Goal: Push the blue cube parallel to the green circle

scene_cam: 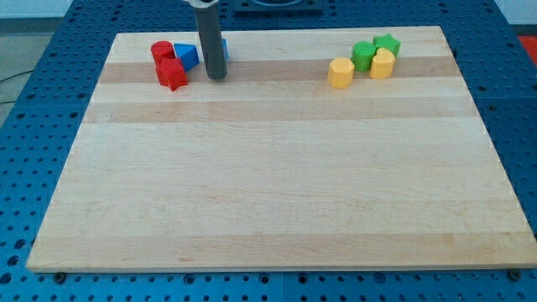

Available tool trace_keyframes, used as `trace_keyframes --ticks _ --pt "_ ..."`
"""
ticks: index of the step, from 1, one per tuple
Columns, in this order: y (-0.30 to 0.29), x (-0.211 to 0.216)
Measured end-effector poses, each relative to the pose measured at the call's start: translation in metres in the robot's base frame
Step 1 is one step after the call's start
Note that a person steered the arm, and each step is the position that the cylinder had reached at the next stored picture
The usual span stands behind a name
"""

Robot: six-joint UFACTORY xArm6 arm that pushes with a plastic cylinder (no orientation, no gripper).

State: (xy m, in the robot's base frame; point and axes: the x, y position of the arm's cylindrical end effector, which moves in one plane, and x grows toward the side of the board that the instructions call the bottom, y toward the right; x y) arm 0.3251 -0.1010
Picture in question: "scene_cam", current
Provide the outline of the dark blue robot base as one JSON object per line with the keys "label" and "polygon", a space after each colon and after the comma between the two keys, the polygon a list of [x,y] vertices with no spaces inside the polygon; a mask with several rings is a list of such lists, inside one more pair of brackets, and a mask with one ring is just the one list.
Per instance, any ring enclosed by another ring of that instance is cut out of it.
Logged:
{"label": "dark blue robot base", "polygon": [[321,13],[322,0],[231,0],[235,15],[266,13]]}

